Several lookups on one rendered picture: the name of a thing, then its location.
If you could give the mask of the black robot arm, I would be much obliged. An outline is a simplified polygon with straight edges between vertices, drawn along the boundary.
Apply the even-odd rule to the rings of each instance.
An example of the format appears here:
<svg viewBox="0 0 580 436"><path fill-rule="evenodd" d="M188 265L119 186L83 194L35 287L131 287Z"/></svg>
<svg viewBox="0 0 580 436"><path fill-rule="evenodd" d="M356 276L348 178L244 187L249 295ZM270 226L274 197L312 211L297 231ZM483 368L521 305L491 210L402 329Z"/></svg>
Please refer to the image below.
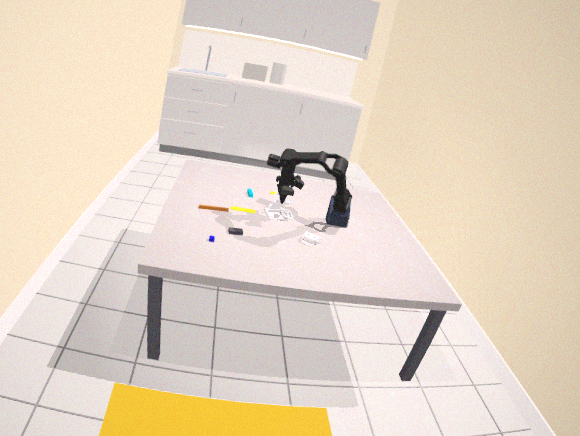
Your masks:
<svg viewBox="0 0 580 436"><path fill-rule="evenodd" d="M336 159L332 169L326 163L327 158ZM346 171L349 165L348 160L338 154L328 154L324 151L297 152L294 149L285 149L281 156L269 154L267 160L267 166L277 168L283 166L282 170L287 173L294 173L295 166L299 164L319 164L323 166L327 172L335 176L337 188L333 195L333 207L335 212L345 214L353 197L349 192L349 189L346 188ZM291 187L295 186L301 190L304 185L305 184L300 175L294 176Z"/></svg>

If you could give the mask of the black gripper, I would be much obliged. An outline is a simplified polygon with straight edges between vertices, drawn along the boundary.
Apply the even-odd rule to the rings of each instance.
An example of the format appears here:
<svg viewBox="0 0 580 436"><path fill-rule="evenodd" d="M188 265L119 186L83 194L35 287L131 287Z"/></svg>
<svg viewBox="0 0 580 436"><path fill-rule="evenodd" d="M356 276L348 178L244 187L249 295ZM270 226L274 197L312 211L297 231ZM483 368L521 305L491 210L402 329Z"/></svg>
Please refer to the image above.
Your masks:
<svg viewBox="0 0 580 436"><path fill-rule="evenodd" d="M280 196L280 203L283 204L286 197L288 195L290 196L294 196L294 190L291 186L292 180L294 178L294 173L287 173L284 172L283 170L281 171L281 176L278 175L276 177L276 182L279 181L279 184L277 184L277 188L278 188L278 193Z"/></svg>

